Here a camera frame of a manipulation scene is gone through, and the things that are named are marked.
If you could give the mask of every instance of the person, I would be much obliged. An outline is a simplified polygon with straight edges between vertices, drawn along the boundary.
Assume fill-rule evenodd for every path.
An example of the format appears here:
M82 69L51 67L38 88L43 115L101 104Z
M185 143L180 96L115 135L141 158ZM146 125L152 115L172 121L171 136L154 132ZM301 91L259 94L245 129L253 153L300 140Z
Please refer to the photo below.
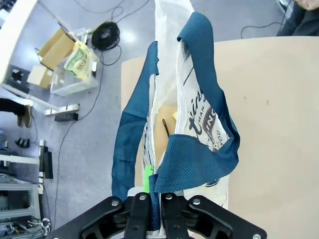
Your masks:
M31 125L31 106L29 105L24 106L15 101L0 98L0 111L12 112L17 115L19 127L22 126L23 122L26 127L30 127Z
M295 0L291 17L277 36L319 36L319 0Z

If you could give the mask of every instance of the plastic bag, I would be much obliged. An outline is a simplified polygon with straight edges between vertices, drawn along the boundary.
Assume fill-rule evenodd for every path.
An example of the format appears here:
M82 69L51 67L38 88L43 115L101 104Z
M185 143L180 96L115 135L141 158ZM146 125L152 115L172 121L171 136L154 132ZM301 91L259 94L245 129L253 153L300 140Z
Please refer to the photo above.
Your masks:
M144 153L143 163L155 166L157 172L157 160L155 153L154 130L156 127L157 114L165 105L177 106L177 122L174 134L187 134L199 138L212 151L217 151L228 139L220 121L212 114L210 105L200 92L199 85L194 72L186 79L192 69L192 60L189 54L184 52L183 43L178 42L177 36L186 25L194 9L188 0L155 0L156 9L156 41L158 42L158 69L159 75L150 78L150 113L144 130ZM214 133L198 133L198 123L206 117L206 125L213 117ZM190 128L189 118L193 118L193 129ZM213 140L213 137L220 137L220 141ZM194 195L203 195L215 203L228 207L228 176L221 180L216 179L204 185L184 190L184 196L189 199Z

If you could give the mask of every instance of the metal rack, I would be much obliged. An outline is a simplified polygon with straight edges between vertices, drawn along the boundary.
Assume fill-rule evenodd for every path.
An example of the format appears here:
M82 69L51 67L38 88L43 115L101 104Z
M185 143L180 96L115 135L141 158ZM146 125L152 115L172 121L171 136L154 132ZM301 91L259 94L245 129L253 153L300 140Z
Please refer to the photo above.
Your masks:
M18 180L6 175L0 176L0 191L27 192L27 208L15 208L12 206L9 197L0 197L0 226L6 226L14 223L19 217L31 216L40 219L40 205L38 196L38 185L30 182ZM27 232L19 235L9 235L1 239L31 239L42 228L41 225L29 229Z

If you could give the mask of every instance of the blue bag handle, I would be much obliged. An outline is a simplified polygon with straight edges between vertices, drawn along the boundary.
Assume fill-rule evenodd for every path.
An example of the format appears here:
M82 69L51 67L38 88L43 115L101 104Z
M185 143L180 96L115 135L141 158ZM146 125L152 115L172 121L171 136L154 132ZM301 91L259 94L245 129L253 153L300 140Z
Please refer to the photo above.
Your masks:
M150 76L158 75L158 44L148 49L145 63L132 96L122 112L112 166L112 194L121 200L135 184L135 162L149 113Z
M158 170L154 189L158 193L198 187L230 174L238 163L240 137L229 115L224 92L217 83L209 20L194 12L177 40L182 40L190 51L200 90L218 114L229 139L217 152L212 152L195 137L171 135Z

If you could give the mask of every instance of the wooden table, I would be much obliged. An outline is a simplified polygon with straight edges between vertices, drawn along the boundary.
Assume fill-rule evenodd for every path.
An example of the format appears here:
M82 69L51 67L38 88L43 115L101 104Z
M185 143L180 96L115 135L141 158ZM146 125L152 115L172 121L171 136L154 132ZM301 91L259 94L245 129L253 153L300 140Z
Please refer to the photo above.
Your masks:
M217 79L241 136L229 210L270 239L317 238L319 37L215 43ZM144 57L122 64L122 110ZM140 186L141 154L136 185Z

